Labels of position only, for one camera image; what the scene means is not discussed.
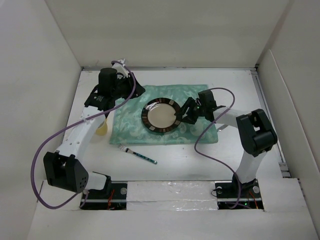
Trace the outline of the fork with green handle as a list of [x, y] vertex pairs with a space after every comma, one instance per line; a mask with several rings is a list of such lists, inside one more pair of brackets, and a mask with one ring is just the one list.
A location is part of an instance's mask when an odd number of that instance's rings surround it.
[[154, 164], [154, 165], [157, 165], [157, 164], [158, 164], [157, 161], [155, 161], [155, 160], [153, 160], [153, 159], [151, 159], [151, 158], [149, 158], [149, 157], [147, 157], [147, 156], [144, 156], [144, 155], [142, 155], [142, 154], [140, 154], [140, 153], [137, 153], [137, 152], [135, 152], [135, 151], [132, 151], [131, 149], [129, 149], [129, 148], [126, 147], [126, 146], [123, 146], [122, 144], [119, 144], [119, 145], [118, 145], [118, 148], [119, 148], [121, 151], [123, 151], [123, 152], [125, 152], [125, 153], [127, 153], [127, 154], [136, 156], [136, 157], [138, 157], [138, 158], [140, 158], [140, 159], [143, 159], [143, 160], [145, 160], [145, 161], [147, 161], [147, 162], [149, 162], [149, 163], [152, 163], [152, 164]]

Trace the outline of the knife with green handle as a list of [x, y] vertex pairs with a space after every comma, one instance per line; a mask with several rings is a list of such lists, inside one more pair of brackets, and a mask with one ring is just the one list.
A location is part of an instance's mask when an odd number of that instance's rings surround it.
[[223, 124], [223, 125], [221, 125], [220, 127], [218, 127], [217, 128], [217, 131], [218, 132], [221, 132], [221, 131], [223, 131], [225, 128], [227, 128], [228, 127], [228, 125], [226, 125], [226, 124]]

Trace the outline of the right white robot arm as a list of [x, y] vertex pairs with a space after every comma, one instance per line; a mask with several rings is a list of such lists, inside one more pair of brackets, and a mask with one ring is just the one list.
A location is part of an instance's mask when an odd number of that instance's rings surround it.
[[230, 106], [217, 105], [211, 89], [198, 93], [198, 98], [189, 97], [176, 111], [175, 115], [187, 124], [195, 124], [199, 117], [210, 121], [210, 125], [222, 124], [237, 128], [243, 155], [239, 167], [233, 174], [237, 181], [231, 184], [231, 191], [237, 197], [243, 197], [249, 192], [250, 182], [256, 179], [259, 166], [275, 144], [278, 136], [263, 109], [251, 112], [232, 109]]

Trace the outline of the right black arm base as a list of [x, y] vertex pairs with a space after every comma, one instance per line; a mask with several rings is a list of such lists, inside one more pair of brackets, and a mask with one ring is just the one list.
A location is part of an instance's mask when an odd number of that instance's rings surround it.
[[231, 180], [214, 182], [215, 189], [211, 192], [216, 197], [219, 210], [263, 210], [263, 200], [257, 179], [241, 185]]

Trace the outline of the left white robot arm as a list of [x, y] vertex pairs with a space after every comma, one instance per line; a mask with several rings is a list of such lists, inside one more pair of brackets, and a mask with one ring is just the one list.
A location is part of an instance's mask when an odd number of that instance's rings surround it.
[[118, 99], [134, 99], [144, 92], [145, 89], [132, 72], [122, 67], [101, 69], [98, 84], [84, 102], [80, 124], [72, 127], [65, 142], [55, 152], [44, 155], [43, 164], [48, 184], [74, 193], [94, 190], [98, 197], [107, 198], [112, 191], [108, 183], [110, 177], [86, 170], [86, 148], [96, 130], [114, 110]]

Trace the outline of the green patterned cloth placemat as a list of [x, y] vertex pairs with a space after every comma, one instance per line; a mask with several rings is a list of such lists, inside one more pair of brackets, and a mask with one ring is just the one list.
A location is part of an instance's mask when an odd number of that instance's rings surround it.
[[168, 98], [182, 106], [189, 97], [196, 98], [198, 93], [209, 88], [206, 84], [145, 85], [145, 93], [130, 99], [114, 111], [111, 145], [179, 145], [194, 144], [199, 135], [210, 124], [205, 118], [198, 118], [193, 124], [181, 123], [166, 133], [148, 130], [142, 122], [143, 107], [156, 98]]

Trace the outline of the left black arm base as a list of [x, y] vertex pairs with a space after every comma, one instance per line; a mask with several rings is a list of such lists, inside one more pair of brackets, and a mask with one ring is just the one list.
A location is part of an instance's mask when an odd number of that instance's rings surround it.
[[120, 211], [127, 209], [128, 183], [126, 181], [112, 181], [106, 191], [89, 190], [82, 194], [79, 208], [81, 210]]

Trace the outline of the dark rimmed dinner plate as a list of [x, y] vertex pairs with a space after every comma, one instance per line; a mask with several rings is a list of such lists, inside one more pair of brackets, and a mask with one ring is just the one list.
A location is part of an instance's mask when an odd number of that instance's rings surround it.
[[141, 120], [147, 130], [164, 134], [176, 129], [182, 116], [176, 115], [181, 107], [172, 99], [159, 97], [150, 100], [141, 111]]

